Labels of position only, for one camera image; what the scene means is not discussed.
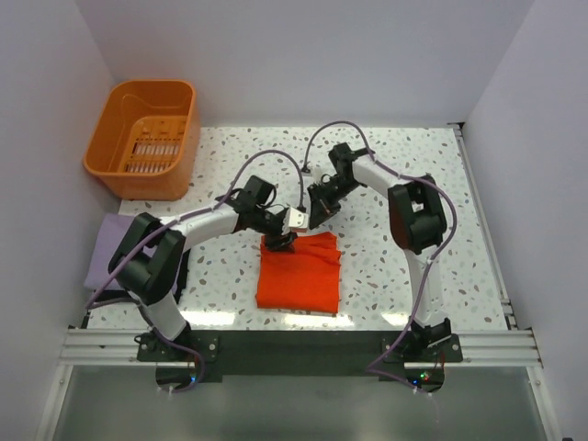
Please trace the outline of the orange t shirt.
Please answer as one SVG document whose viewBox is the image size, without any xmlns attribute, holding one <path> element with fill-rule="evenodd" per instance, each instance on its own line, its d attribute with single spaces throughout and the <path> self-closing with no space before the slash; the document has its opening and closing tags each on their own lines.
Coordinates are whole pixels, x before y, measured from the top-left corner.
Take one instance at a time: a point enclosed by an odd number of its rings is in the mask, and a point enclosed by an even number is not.
<svg viewBox="0 0 588 441">
<path fill-rule="evenodd" d="M 341 252 L 330 232 L 302 236 L 288 251 L 261 242 L 256 306 L 336 314 L 340 300 Z"/>
</svg>

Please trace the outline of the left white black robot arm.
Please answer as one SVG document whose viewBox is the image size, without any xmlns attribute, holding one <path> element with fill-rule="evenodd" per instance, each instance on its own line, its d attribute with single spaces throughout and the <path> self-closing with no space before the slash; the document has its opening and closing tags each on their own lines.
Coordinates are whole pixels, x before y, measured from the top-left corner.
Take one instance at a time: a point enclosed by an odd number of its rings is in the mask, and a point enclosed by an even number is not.
<svg viewBox="0 0 588 441">
<path fill-rule="evenodd" d="M 136 216 L 113 254 L 108 273 L 137 304 L 170 360 L 197 359 L 191 328 L 178 309 L 174 286 L 184 254 L 223 235 L 253 230 L 269 241 L 272 251 L 285 251 L 308 226 L 305 208 L 287 207 L 273 213 L 266 206 L 275 187 L 253 176 L 245 187 L 230 191 L 211 207 L 175 218 Z"/>
</svg>

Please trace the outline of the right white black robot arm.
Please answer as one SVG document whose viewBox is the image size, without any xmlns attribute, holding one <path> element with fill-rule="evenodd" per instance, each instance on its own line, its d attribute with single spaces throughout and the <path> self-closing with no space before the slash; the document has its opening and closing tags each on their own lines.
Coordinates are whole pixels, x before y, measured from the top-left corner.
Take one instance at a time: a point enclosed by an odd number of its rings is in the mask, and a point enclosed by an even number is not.
<svg viewBox="0 0 588 441">
<path fill-rule="evenodd" d="M 407 329 L 387 350 L 428 361 L 451 336 L 451 323 L 442 306 L 442 289 L 435 260 L 444 243 L 447 218 L 441 195 L 430 175 L 398 177 L 366 148 L 335 145 L 328 152 L 334 174 L 308 187 L 309 227 L 322 226 L 341 210 L 341 200 L 359 187 L 369 187 L 387 200 L 390 234 L 403 251 L 410 275 L 413 306 Z"/>
</svg>

